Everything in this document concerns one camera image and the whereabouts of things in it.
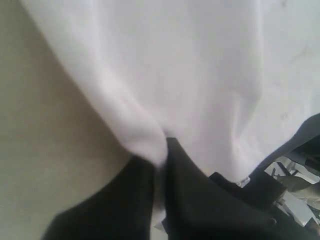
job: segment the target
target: beige wall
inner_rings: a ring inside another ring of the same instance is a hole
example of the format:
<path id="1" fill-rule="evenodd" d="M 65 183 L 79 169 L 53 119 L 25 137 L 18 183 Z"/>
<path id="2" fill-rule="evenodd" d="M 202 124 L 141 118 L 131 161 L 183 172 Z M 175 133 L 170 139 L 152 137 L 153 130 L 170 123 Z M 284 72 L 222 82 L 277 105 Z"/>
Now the beige wall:
<path id="1" fill-rule="evenodd" d="M 0 239 L 39 239 L 127 159 L 19 2 L 1 0 Z"/>

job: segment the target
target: white fabric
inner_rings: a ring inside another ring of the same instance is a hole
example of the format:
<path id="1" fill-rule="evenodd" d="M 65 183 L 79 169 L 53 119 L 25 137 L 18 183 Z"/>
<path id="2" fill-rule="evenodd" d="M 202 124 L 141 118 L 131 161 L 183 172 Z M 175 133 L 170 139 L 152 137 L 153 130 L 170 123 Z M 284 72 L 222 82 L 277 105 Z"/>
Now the white fabric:
<path id="1" fill-rule="evenodd" d="M 318 0 L 22 0 L 118 141 L 244 179 L 319 113 Z"/>

